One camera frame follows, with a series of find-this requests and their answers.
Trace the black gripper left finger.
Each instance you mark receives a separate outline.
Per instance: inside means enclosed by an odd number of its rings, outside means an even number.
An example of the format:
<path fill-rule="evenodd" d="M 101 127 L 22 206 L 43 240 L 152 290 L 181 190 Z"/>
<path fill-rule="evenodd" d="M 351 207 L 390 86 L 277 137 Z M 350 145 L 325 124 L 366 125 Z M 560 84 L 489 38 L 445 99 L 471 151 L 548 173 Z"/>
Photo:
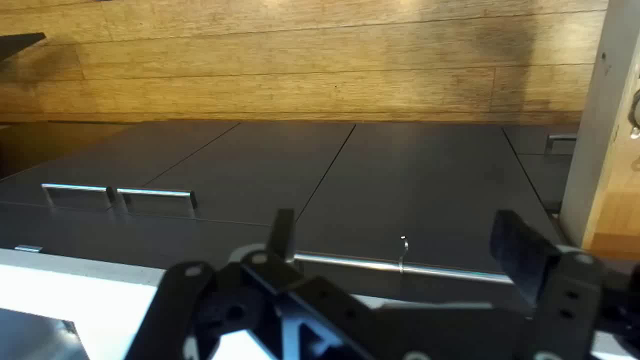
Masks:
<path fill-rule="evenodd" d="M 232 332 L 245 332 L 277 360 L 374 360 L 367 309 L 290 266 L 292 241 L 293 212 L 280 209 L 265 243 L 223 267 L 170 266 L 124 360 L 208 360 Z"/>

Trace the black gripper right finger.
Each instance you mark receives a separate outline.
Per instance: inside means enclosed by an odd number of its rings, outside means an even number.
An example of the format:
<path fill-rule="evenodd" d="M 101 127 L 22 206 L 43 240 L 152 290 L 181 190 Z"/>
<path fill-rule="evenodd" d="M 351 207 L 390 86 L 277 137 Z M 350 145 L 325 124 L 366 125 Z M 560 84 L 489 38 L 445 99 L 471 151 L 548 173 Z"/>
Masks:
<path fill-rule="evenodd" d="M 595 360 L 595 334 L 640 353 L 638 271 L 623 273 L 574 247 L 560 247 L 516 212 L 498 209 L 489 253 L 534 311 L 518 338 L 518 360 Z"/>

